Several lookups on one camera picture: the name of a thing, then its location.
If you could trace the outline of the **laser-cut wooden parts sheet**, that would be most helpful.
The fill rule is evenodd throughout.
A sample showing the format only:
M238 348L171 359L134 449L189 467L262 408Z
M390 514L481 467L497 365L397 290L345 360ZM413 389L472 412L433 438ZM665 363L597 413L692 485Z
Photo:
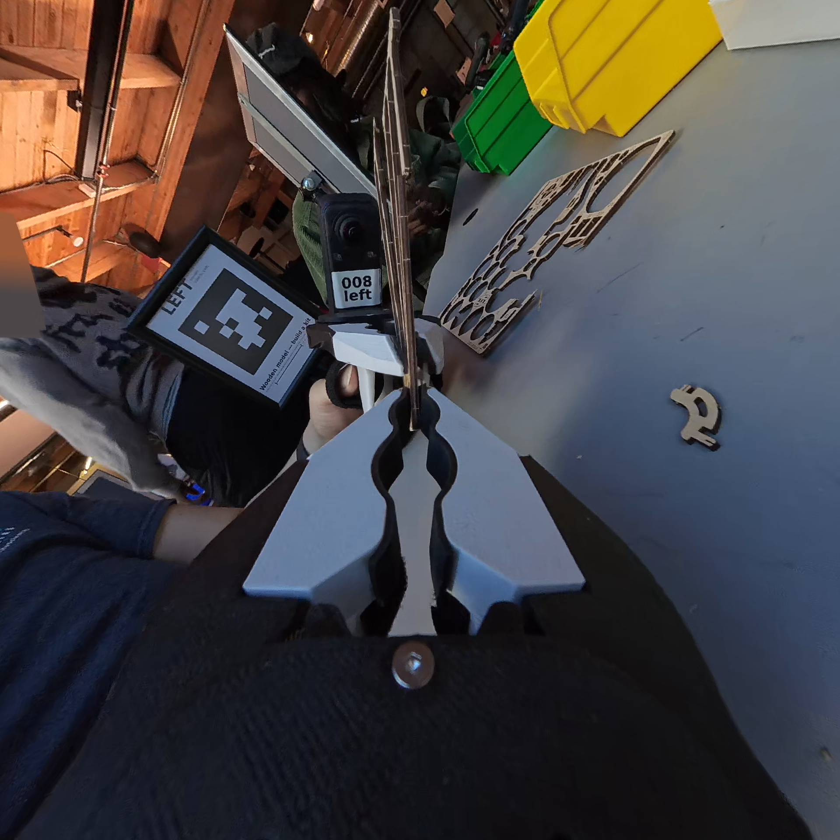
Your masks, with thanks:
M381 210L381 231L388 286L391 290L395 337L403 361L410 428L419 428L421 395L417 336L413 306L413 274L408 231L406 183L412 170L407 134L399 40L401 19L396 7L389 12L386 31L384 100L381 117L374 122L374 181Z

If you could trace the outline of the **black framed marker sign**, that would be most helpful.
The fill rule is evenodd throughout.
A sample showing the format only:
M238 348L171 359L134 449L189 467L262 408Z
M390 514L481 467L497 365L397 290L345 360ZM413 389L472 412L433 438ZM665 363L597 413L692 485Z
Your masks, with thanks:
M286 405L317 373L319 307L203 226L136 308L127 330L185 366Z

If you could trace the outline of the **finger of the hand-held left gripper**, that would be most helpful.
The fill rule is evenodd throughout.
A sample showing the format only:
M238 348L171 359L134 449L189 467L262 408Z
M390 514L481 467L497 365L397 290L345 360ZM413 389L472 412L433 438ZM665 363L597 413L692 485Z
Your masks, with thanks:
M437 320L415 320L415 369L442 375L445 367L445 330Z
M393 336L374 330L333 330L332 356L374 373L403 373L403 359Z

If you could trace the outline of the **person's left hand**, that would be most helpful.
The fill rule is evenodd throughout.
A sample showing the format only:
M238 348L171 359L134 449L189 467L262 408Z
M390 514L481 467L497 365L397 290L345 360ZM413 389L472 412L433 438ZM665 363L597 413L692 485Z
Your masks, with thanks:
M339 364L335 390L344 401L352 401L360 395L356 367ZM311 385L308 404L310 418L301 437L301 445L309 455L327 444L363 414L360 408L336 406L328 394L326 379L317 380Z

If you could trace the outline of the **green storage bin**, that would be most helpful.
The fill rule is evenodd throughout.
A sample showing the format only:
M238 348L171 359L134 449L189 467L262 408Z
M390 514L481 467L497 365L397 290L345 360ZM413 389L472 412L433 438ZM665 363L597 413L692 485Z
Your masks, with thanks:
M514 53L497 59L492 68L492 77L457 121L453 135L471 170L510 175L552 123L532 104Z

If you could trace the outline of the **white box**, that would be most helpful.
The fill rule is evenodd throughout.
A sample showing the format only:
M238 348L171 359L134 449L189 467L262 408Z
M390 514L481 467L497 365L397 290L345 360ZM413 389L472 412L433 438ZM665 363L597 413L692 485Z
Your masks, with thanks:
M728 50L839 39L839 1L709 1Z

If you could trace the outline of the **emptied wooden parts sheet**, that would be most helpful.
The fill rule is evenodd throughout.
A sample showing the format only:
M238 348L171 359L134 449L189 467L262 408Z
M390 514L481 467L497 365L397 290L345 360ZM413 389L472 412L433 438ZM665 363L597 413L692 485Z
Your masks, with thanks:
M499 295L519 280L531 281L562 248L588 246L676 137L676 130L660 133L544 183L442 310L442 327L487 355L540 294L504 302Z

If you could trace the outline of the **person's navy shirt torso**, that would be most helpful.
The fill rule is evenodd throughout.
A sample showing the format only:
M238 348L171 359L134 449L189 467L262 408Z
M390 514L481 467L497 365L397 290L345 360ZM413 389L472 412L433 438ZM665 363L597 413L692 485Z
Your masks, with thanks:
M169 500L1 497L1 837L84 743L178 568L153 559Z

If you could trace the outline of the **small curved wooden piece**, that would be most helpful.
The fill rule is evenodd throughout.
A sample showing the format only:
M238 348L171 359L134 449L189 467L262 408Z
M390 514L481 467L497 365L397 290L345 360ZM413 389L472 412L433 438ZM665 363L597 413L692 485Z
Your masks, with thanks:
M669 398L687 413L679 432L682 440L688 445L699 444L712 452L717 451L720 447L717 434L721 424L721 407L717 398L705 388L688 384L672 390Z

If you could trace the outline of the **silver framed panel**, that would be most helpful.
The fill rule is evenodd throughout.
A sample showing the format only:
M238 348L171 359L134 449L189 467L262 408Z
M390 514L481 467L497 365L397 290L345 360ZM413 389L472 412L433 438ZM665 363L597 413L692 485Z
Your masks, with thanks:
M311 180L326 193L376 197L373 176L328 136L232 29L224 32L252 146L302 191Z

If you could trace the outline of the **person's left forearm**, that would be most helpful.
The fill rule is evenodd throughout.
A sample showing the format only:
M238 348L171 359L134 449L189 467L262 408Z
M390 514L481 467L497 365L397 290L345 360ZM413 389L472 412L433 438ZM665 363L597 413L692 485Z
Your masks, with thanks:
M257 502L298 462L297 455L291 456L272 483L251 498L244 507L197 507L178 502L170 505L154 535L152 559L167 563L191 564L220 532Z

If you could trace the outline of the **large yellow storage bin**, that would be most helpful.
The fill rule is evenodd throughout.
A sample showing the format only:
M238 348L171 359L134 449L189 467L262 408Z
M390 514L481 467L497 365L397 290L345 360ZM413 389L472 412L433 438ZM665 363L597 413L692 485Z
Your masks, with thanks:
M621 138L721 40L705 1L546 1L513 48L546 120Z

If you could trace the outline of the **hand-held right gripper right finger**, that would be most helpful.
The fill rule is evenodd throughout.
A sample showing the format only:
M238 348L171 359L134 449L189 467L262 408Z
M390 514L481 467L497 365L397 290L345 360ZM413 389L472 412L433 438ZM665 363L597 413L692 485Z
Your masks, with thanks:
M495 604L581 592L584 575L517 451L434 388L420 421L438 486L429 540L437 612L476 634Z

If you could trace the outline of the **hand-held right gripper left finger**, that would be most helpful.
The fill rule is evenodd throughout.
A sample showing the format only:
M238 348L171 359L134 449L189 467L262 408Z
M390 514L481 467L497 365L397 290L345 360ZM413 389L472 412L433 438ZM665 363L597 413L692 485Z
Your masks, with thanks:
M359 633L388 634L403 600L390 495L402 470L395 391L310 456L244 592L335 606Z

